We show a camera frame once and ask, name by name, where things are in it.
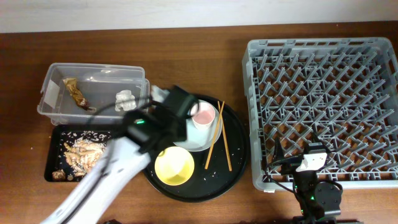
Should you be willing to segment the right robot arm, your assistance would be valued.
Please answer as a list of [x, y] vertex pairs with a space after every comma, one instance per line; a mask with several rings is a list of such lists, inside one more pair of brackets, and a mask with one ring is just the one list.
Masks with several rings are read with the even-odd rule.
[[331, 151], [313, 134], [302, 153], [285, 157], [279, 138], [275, 139], [272, 165], [281, 168], [282, 175], [293, 177], [292, 193], [297, 199], [301, 216], [292, 223], [336, 223], [341, 214], [342, 186], [332, 180], [319, 180], [317, 172], [325, 168]]

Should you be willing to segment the rice and peanut shell scraps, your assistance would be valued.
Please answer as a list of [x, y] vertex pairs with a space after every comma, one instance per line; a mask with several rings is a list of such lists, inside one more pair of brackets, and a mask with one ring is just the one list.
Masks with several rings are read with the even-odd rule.
[[[106, 144], [94, 143], [88, 140], [79, 140], [72, 147], [65, 143], [67, 151], [64, 152], [67, 163], [72, 166], [76, 176], [85, 176], [96, 165], [103, 155]], [[63, 170], [53, 173], [55, 180], [63, 180], [65, 173]]]

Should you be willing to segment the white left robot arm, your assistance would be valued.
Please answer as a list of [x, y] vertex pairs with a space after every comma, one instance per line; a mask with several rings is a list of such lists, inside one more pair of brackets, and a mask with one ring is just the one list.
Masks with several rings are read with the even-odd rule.
[[128, 111], [92, 171], [44, 223], [96, 223], [153, 157], [173, 143], [186, 140], [186, 121], [198, 104], [195, 95], [174, 86], [161, 102], [150, 100]]

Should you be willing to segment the white napkin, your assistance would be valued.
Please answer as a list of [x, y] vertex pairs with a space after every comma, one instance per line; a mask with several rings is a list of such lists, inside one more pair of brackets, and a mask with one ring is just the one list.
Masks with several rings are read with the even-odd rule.
[[116, 111], [130, 111], [135, 109], [136, 107], [136, 98], [132, 94], [131, 90], [122, 90], [116, 94]]

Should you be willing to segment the yellow bowl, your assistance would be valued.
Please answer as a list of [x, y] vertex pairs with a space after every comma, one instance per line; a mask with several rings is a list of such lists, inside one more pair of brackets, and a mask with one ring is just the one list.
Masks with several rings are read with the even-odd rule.
[[182, 147], [172, 146], [164, 149], [157, 156], [154, 169], [161, 182], [177, 186], [191, 178], [195, 170], [195, 162], [189, 151]]

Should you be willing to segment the gold snack wrapper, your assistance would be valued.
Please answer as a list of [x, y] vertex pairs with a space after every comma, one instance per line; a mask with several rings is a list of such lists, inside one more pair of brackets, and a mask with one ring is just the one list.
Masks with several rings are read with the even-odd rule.
[[96, 108], [90, 106], [89, 101], [83, 96], [83, 93], [77, 87], [76, 78], [65, 78], [63, 83], [66, 89], [69, 91], [70, 96], [75, 101], [75, 104], [86, 111], [96, 112]]

